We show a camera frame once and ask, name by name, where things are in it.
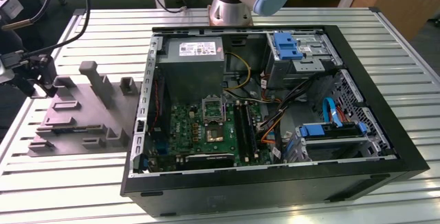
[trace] green circuit board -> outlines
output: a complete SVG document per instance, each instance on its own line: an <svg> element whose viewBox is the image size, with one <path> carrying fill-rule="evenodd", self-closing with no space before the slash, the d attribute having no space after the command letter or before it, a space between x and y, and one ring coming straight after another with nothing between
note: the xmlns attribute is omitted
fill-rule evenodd
<svg viewBox="0 0 440 224"><path fill-rule="evenodd" d="M269 149L262 149L259 151L259 158L257 160L245 162L241 159L234 104L226 105L226 121L221 124L203 123L202 104L174 105L171 108L170 155L231 153L235 155L237 166L263 165L271 163ZM251 105L250 111L257 124L262 119L259 105Z"/></svg>

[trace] motherboard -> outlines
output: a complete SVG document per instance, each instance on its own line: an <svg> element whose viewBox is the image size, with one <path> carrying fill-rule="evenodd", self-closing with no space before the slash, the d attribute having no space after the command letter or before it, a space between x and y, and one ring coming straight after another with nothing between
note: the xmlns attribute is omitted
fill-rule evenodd
<svg viewBox="0 0 440 224"><path fill-rule="evenodd" d="M158 157L163 171L183 169L181 165L191 164L191 160L202 165L201 160L209 158L226 159L233 166L271 164L270 147L257 139L259 104L222 104L222 101L217 104L211 100L197 105L173 105L170 140Z"/></svg>

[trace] blue plastic latch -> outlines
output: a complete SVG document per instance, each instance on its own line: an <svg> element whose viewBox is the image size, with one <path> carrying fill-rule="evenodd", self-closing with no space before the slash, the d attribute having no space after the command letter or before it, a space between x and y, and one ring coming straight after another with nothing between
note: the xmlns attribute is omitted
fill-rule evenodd
<svg viewBox="0 0 440 224"><path fill-rule="evenodd" d="M310 135L325 135L325 129L322 125L306 125Z"/></svg>
<svg viewBox="0 0 440 224"><path fill-rule="evenodd" d="M297 40L289 32L274 33L275 47L281 53L282 60L301 60L303 59L303 53L298 50Z"/></svg>
<svg viewBox="0 0 440 224"><path fill-rule="evenodd" d="M302 133L302 137L306 137L310 135L305 126L301 127L301 133Z"/></svg>
<svg viewBox="0 0 440 224"><path fill-rule="evenodd" d="M363 134L367 134L367 125L363 122L358 123L359 129L363 132Z"/></svg>

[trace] floor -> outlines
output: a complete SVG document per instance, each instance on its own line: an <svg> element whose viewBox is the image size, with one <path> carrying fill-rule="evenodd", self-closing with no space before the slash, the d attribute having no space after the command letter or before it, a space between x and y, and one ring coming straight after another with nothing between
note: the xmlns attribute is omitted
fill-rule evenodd
<svg viewBox="0 0 440 224"><path fill-rule="evenodd" d="M26 0L30 3L37 3L38 0ZM59 37L66 29L73 13L77 9L85 8L85 0L66 0L67 5L62 6L58 0L53 0L47 16L35 25L33 31L33 40L30 47L41 48L53 45L58 42ZM181 0L166 0L169 7L181 7ZM191 8L205 8L211 3L211 0L190 0ZM93 0L94 9L147 9L155 8L155 0ZM435 26L433 21L429 21L418 36L411 41L411 45L421 53L434 70L440 74L440 28ZM14 118L21 110L26 96L22 92L10 87L0 85L0 96L9 98L0 99L0 141L7 134L9 127L13 124Z"/></svg>

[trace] ram slot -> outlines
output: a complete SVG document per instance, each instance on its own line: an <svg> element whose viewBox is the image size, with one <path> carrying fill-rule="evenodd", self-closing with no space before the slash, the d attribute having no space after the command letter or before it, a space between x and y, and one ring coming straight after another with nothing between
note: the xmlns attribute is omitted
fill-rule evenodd
<svg viewBox="0 0 440 224"><path fill-rule="evenodd" d="M259 158L257 140L255 140L255 129L253 125L253 116L249 105L242 106L243 120L246 123L246 134L247 134L247 143L250 147L250 155L254 159Z"/></svg>
<svg viewBox="0 0 440 224"><path fill-rule="evenodd" d="M234 107L234 121L235 121L235 132L237 132L237 141L239 144L239 155L243 162L250 161L247 139L243 131L243 121L241 113L241 104L237 104Z"/></svg>

